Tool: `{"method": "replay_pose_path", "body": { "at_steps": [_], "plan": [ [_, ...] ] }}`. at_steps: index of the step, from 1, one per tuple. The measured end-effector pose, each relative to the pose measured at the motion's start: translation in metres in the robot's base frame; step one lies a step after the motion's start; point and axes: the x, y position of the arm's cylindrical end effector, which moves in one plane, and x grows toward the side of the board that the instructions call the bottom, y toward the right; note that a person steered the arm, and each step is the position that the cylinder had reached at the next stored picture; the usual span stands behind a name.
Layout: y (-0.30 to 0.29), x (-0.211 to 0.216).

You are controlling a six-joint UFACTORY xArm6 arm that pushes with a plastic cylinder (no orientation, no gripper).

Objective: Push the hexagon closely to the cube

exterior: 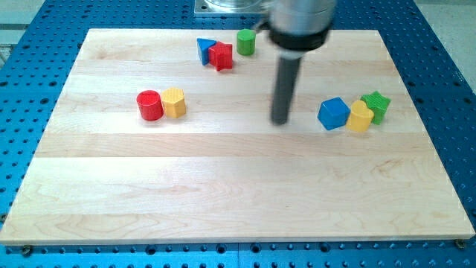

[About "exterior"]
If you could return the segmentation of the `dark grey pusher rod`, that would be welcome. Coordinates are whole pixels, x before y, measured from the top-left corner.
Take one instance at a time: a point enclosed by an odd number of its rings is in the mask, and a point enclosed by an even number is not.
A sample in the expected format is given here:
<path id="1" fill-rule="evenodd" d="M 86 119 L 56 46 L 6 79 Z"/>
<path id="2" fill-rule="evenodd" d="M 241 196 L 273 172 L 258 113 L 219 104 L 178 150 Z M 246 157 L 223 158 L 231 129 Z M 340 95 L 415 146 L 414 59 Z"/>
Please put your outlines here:
<path id="1" fill-rule="evenodd" d="M 274 125 L 283 125 L 288 121 L 300 62 L 300 57 L 279 59 L 271 104 L 271 122 Z"/>

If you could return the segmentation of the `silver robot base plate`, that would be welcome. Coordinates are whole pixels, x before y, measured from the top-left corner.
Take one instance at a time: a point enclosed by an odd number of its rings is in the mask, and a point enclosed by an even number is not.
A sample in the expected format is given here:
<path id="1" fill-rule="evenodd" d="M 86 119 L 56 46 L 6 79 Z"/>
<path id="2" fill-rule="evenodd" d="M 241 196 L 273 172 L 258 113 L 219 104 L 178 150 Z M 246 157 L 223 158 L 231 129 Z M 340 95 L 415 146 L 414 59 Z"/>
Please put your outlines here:
<path id="1" fill-rule="evenodd" d="M 232 13 L 263 13 L 272 0 L 195 0 L 194 13 L 198 16 Z"/>

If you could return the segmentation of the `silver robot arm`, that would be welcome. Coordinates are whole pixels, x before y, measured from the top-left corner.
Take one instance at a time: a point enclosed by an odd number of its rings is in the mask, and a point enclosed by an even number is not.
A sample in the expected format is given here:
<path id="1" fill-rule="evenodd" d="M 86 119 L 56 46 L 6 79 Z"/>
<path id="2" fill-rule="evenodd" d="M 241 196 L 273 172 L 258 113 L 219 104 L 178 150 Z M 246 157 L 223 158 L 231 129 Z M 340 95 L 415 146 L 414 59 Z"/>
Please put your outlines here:
<path id="1" fill-rule="evenodd" d="M 267 30 L 269 40 L 279 48 L 270 111 L 274 125 L 287 123 L 301 60 L 326 42 L 336 5 L 336 0 L 271 1 L 254 26 L 257 33 Z"/>

